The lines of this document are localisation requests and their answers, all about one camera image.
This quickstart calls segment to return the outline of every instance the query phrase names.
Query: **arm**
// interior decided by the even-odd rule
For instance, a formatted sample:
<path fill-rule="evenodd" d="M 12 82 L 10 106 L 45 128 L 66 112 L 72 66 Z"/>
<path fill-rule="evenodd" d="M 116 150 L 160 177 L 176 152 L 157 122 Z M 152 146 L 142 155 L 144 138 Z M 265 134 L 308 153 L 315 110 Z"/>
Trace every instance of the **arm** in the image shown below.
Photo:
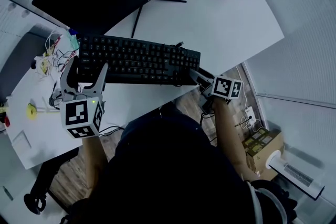
<path fill-rule="evenodd" d="M 218 148 L 226 155 L 243 180 L 257 180 L 257 175 L 247 166 L 244 147 L 225 100 L 215 97 L 213 110 L 216 119 Z"/>
<path fill-rule="evenodd" d="M 82 142 L 85 156 L 86 180 L 89 188 L 88 197 L 96 186 L 99 175 L 107 166 L 108 161 L 98 137 L 85 138 L 82 139 Z"/>

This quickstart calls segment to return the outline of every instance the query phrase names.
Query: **power strip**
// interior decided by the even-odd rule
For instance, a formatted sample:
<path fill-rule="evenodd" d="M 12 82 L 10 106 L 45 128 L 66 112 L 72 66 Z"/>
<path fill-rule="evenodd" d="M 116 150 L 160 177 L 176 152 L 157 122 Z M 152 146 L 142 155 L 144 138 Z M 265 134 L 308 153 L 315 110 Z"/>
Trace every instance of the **power strip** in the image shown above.
<path fill-rule="evenodd" d="M 248 120 L 249 125 L 253 125 L 256 123 L 257 120 L 256 120 L 256 116 L 254 115 L 252 106 L 249 106 L 246 109 L 246 115 L 247 115 L 247 118 L 249 118 L 250 116 L 252 117 L 250 120 Z"/>

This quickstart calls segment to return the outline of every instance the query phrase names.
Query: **yellow object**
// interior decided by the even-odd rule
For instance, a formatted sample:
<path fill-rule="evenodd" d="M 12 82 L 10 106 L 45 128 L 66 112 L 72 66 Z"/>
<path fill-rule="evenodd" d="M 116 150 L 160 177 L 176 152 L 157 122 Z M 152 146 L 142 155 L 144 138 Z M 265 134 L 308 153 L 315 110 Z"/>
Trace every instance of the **yellow object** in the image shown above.
<path fill-rule="evenodd" d="M 27 117 L 32 121 L 37 117 L 37 109 L 31 103 L 27 106 Z"/>

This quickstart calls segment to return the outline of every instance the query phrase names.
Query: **monitor stand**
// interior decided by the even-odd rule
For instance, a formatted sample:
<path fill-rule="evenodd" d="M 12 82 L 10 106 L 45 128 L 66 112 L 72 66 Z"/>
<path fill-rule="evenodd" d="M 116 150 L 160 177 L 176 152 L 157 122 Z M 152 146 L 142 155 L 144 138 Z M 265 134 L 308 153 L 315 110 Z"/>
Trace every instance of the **monitor stand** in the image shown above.
<path fill-rule="evenodd" d="M 161 0 L 161 1 L 170 1 L 170 2 L 187 3 L 187 1 L 185 1 L 185 0 Z M 137 14 L 137 18 L 135 19 L 135 23 L 134 23 L 134 26 L 133 26 L 133 31 L 132 31 L 132 36 L 131 36 L 131 38 L 134 37 L 135 29 L 137 28 L 136 26 L 137 26 L 137 24 L 138 24 L 138 20 L 139 20 L 140 14 L 141 14 L 141 10 L 142 10 L 142 6 L 139 7 L 138 14 Z"/>

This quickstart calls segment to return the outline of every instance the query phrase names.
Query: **white desk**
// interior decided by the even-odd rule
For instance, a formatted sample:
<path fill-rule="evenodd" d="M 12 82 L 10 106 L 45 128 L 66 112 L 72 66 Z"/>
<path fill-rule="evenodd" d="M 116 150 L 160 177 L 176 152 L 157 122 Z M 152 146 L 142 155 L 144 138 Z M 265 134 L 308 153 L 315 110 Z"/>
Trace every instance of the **white desk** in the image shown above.
<path fill-rule="evenodd" d="M 130 37 L 136 12 L 119 22 L 107 35 Z M 265 0 L 187 0 L 187 3 L 150 1 L 143 6 L 134 37 L 165 44 L 184 42 L 201 52 L 201 67 L 220 74 L 281 40 L 282 31 Z M 34 84 L 28 72 L 9 104 L 10 139 L 24 130 L 32 148 L 17 152 L 26 169 L 79 145 L 61 127 L 59 114 L 39 114 L 28 122 L 22 113 L 30 98 L 49 98 L 52 81 Z M 185 94 L 194 86 L 107 84 L 101 129 L 131 120 Z"/>

